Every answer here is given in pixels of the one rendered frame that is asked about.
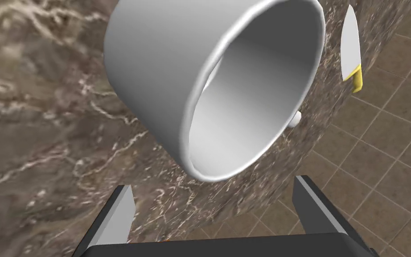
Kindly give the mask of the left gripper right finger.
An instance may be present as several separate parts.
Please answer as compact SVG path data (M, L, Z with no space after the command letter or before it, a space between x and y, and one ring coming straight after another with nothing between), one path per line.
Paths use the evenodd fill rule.
M321 189L307 175L298 175L293 182L292 203L304 232L343 233L367 252L373 252L351 223L338 211Z

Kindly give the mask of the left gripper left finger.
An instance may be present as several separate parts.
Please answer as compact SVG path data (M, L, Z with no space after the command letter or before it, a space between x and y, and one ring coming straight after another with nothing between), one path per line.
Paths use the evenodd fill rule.
M83 257L95 245L127 243L135 211L131 186L118 185L77 245L73 257Z

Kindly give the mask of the white mug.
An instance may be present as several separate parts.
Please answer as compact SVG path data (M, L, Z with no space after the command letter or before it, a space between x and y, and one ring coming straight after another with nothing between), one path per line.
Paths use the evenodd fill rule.
M175 162L217 182L299 123L324 42L318 0L119 0L103 55L117 96Z

